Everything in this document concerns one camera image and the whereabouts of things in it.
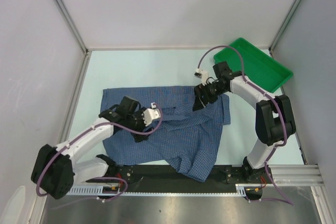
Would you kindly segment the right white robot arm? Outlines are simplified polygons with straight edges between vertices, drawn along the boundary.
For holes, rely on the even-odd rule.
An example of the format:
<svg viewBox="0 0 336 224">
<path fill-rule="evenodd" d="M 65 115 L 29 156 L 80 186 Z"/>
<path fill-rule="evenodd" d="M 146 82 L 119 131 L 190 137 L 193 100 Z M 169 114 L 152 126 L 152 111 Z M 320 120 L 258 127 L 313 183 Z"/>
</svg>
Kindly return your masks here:
<svg viewBox="0 0 336 224">
<path fill-rule="evenodd" d="M 194 87 L 193 111 L 213 104 L 218 97 L 230 92 L 241 97 L 255 109 L 257 141 L 241 167 L 242 177 L 254 183 L 262 173 L 268 172 L 267 164 L 275 150 L 286 145 L 288 137 L 296 132 L 296 124 L 290 99 L 286 95 L 274 95 L 253 83 L 242 71 L 233 72 L 227 62 L 213 66 L 213 82 L 208 72 L 197 68 L 194 76 L 201 83 Z"/>
</svg>

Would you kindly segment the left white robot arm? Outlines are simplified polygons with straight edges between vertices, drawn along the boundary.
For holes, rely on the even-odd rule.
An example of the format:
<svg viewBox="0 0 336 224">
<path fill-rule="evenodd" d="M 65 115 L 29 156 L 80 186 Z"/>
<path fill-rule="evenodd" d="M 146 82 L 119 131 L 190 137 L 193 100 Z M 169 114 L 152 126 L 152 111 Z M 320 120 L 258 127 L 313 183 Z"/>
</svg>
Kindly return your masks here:
<svg viewBox="0 0 336 224">
<path fill-rule="evenodd" d="M 56 146 L 44 145 L 38 152 L 31 180 L 39 197 L 64 197 L 77 183 L 96 181 L 126 185 L 117 173 L 115 161 L 99 154 L 88 161 L 81 158 L 98 143 L 120 131 L 131 134 L 136 142 L 147 140 L 162 122 L 162 111 L 156 103 L 146 108 L 140 102 L 124 96 L 120 103 L 103 110 L 82 133 Z"/>
</svg>

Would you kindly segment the blue checkered long sleeve shirt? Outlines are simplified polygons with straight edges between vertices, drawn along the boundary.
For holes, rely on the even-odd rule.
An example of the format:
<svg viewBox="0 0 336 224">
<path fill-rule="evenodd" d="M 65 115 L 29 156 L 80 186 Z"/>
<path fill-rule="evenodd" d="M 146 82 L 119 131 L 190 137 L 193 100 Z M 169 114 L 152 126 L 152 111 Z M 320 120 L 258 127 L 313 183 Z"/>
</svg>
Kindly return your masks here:
<svg viewBox="0 0 336 224">
<path fill-rule="evenodd" d="M 204 182 L 216 162 L 223 127 L 230 124 L 229 97 L 220 95 L 215 103 L 193 111 L 192 86 L 114 88 L 103 91 L 100 110 L 120 103 L 125 95 L 147 108 L 157 103 L 163 122 L 140 143 L 126 131 L 104 140 L 107 155 L 119 165 L 165 160 L 178 173 Z"/>
</svg>

